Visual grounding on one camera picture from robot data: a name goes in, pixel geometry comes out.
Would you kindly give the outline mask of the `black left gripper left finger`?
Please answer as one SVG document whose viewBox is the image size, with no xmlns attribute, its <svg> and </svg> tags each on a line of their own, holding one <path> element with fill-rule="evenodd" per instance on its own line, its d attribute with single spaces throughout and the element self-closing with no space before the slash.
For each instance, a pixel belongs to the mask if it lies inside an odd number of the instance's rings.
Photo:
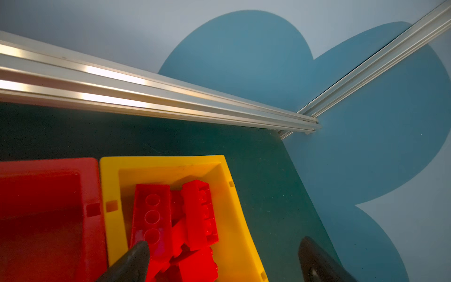
<svg viewBox="0 0 451 282">
<path fill-rule="evenodd" d="M 149 261 L 148 243 L 140 241 L 110 266 L 97 282 L 145 282 Z"/>
</svg>

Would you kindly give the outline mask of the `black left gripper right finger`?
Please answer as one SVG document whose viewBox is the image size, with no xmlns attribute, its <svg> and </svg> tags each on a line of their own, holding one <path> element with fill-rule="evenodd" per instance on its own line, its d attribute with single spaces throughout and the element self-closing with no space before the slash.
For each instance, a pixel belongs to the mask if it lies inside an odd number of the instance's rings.
<svg viewBox="0 0 451 282">
<path fill-rule="evenodd" d="M 301 240 L 298 258 L 305 282 L 357 282 L 309 236 Z"/>
</svg>

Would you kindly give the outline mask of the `small red lego brick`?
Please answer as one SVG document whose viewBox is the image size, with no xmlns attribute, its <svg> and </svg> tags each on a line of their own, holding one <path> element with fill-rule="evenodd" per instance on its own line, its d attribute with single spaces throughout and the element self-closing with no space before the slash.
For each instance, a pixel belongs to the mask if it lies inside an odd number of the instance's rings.
<svg viewBox="0 0 451 282">
<path fill-rule="evenodd" d="M 182 191 L 172 190 L 171 233 L 173 255 L 168 261 L 150 259 L 146 280 L 148 282 L 214 282 L 218 279 L 218 265 L 213 250 L 206 247 L 190 250 L 187 246 L 187 228 Z"/>
</svg>

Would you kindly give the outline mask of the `long red lego brick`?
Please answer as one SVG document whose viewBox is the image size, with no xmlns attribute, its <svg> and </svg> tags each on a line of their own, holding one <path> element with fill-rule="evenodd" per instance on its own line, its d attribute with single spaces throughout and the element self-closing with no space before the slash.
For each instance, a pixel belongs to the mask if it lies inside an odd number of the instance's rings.
<svg viewBox="0 0 451 282">
<path fill-rule="evenodd" d="M 173 255 L 170 186 L 138 184 L 135 187 L 130 247 L 145 241 L 153 261 Z"/>
</svg>

